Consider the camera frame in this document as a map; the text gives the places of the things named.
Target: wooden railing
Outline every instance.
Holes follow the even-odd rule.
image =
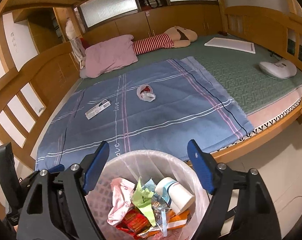
[[[0,78],[0,113],[4,111],[26,139],[20,147],[0,124],[0,142],[3,144],[11,142],[15,157],[31,169],[35,167],[35,160],[30,154],[41,131],[62,98],[79,78],[79,67],[71,52],[70,42],[54,46],[29,60],[19,72],[16,68],[12,68]],[[27,83],[31,85],[45,107],[40,116],[32,109],[21,92]],[[8,107],[8,103],[15,95],[35,120],[30,132],[23,127]]]
[[[293,62],[302,71],[298,59],[302,24],[288,15],[269,8],[256,6],[233,6],[225,10],[228,32],[259,44]],[[295,32],[295,53],[288,53],[288,30]]]

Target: metal screw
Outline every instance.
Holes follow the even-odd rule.
[[[70,169],[71,169],[72,171],[77,171],[77,170],[79,169],[79,167],[80,167],[80,166],[79,166],[78,164],[73,164],[73,165],[71,165],[71,168],[70,168]]]
[[[255,168],[250,169],[250,172],[251,172],[252,175],[258,175],[259,174],[258,170],[255,169]]]
[[[47,170],[42,170],[40,171],[40,176],[45,176],[47,175],[48,171]]]
[[[223,170],[224,171],[226,168],[227,168],[227,166],[225,165],[225,163],[219,163],[218,164],[218,169],[219,170]]]

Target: green paper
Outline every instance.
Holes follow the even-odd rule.
[[[132,203],[135,205],[142,214],[149,220],[151,225],[155,227],[155,217],[151,207],[151,198],[153,196],[152,191],[149,191],[147,188],[142,189],[141,186],[141,177],[139,178],[137,188],[132,196]]]

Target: white trash bag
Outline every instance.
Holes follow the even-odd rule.
[[[106,240],[134,239],[107,223],[108,213],[112,208],[110,182],[121,177],[137,184],[140,176],[142,184],[151,178],[157,184],[161,179],[171,177],[195,195],[195,202],[189,208],[192,216],[189,223],[183,228],[172,230],[174,232],[170,233],[171,230],[168,230],[170,240],[191,239],[209,206],[207,193],[197,175],[186,163],[172,155],[152,150],[138,150],[107,162],[95,189],[86,196],[92,215]]]
[[[145,88],[149,88],[150,91],[143,91]],[[140,100],[147,101],[147,102],[152,102],[155,99],[155,94],[153,93],[152,87],[149,85],[141,85],[137,89],[137,96],[140,98]]]

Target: pink mat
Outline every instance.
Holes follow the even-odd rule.
[[[281,114],[302,97],[302,86],[287,94],[280,100],[248,116],[253,127],[258,127]]]

